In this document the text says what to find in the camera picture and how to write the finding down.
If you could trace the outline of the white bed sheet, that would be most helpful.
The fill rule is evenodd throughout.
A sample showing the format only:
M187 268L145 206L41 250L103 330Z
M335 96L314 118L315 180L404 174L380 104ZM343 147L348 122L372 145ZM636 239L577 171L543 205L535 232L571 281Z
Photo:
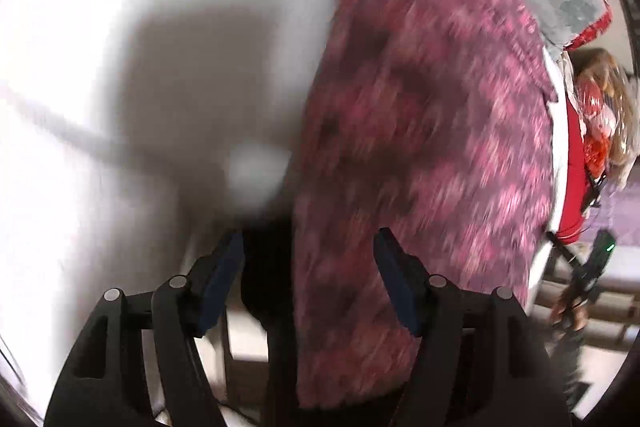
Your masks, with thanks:
M1 361L38 413L105 289L291 199L334 0L1 0Z

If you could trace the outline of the purple floral fleece garment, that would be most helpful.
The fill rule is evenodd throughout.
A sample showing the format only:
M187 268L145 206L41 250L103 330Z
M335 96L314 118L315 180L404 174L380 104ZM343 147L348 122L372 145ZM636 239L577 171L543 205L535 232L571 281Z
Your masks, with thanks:
M409 377L418 343L375 265L379 229L460 288L526 298L553 202L555 99L524 0L337 0L298 154L302 407Z

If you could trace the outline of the plain red blanket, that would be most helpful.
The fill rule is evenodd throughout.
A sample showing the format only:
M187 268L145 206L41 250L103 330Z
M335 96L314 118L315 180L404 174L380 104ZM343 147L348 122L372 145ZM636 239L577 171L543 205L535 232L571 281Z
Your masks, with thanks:
M574 244L582 234L585 222L582 203L587 194L588 180L584 141L580 132L580 118L570 100L566 100L568 159L565 198L556 236L564 245Z

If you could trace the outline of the red toy in plastic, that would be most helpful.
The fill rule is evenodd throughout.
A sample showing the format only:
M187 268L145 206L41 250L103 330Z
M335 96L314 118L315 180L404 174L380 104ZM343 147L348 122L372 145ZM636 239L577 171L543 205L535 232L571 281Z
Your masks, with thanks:
M622 191L639 157L639 79L600 49L574 79L574 88L587 127L589 172L593 178L605 173Z

